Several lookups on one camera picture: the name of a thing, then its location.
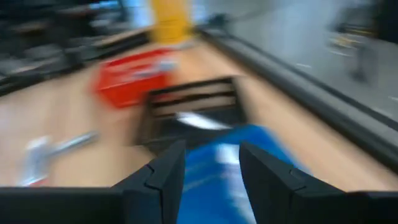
black crate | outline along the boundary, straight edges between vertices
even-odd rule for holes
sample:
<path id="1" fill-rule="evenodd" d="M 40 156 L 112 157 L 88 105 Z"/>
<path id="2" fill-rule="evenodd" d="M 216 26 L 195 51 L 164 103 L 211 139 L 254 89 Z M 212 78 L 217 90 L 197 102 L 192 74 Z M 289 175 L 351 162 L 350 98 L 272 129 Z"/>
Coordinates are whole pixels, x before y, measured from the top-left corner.
<path id="1" fill-rule="evenodd" d="M 177 120 L 177 112 L 194 112 L 232 128 L 247 124 L 237 79 L 219 78 L 149 92 L 133 144 L 142 144 L 158 155 L 179 139 L 193 149 L 229 132 L 183 124 Z"/>

blue object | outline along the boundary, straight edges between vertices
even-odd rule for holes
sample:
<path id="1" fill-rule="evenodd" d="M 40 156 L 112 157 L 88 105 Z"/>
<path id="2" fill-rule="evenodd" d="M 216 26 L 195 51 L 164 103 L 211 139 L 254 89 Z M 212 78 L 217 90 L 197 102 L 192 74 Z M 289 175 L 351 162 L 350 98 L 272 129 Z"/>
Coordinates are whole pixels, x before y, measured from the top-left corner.
<path id="1" fill-rule="evenodd" d="M 238 159 L 239 148 L 236 145 L 242 141 L 299 167 L 266 129 L 247 125 L 231 130 L 229 134 L 187 154 L 178 224 L 255 223 L 239 162 L 220 160 L 220 155 L 229 153 Z"/>

yellow object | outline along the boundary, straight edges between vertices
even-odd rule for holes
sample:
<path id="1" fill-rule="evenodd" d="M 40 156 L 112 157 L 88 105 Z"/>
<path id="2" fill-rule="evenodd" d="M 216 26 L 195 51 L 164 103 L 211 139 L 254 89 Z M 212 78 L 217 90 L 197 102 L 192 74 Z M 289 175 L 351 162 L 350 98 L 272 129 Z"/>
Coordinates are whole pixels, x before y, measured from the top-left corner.
<path id="1" fill-rule="evenodd" d="M 178 45 L 192 38 L 188 0 L 151 0 L 155 27 L 152 38 L 164 45 Z"/>

silver tool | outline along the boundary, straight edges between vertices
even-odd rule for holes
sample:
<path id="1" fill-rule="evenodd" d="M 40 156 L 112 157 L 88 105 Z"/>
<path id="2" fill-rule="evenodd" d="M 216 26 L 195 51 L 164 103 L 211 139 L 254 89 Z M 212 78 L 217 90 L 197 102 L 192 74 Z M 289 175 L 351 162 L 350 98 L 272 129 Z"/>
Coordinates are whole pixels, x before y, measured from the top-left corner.
<path id="1" fill-rule="evenodd" d="M 58 146 L 49 146 L 49 138 L 41 137 L 28 143 L 27 157 L 24 162 L 20 186 L 36 186 L 48 177 L 49 159 L 65 152 L 85 146 L 98 138 L 96 131 L 91 131 Z"/>

red box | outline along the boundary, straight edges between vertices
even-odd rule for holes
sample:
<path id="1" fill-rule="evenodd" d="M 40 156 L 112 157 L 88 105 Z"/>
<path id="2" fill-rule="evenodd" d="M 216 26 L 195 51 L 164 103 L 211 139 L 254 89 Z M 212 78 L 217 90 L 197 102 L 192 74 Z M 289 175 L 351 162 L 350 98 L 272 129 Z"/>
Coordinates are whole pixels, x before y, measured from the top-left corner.
<path id="1" fill-rule="evenodd" d="M 170 85 L 170 71 L 157 69 L 169 53 L 169 49 L 157 49 L 105 62 L 95 92 L 117 108 L 141 103 L 146 92 Z"/>

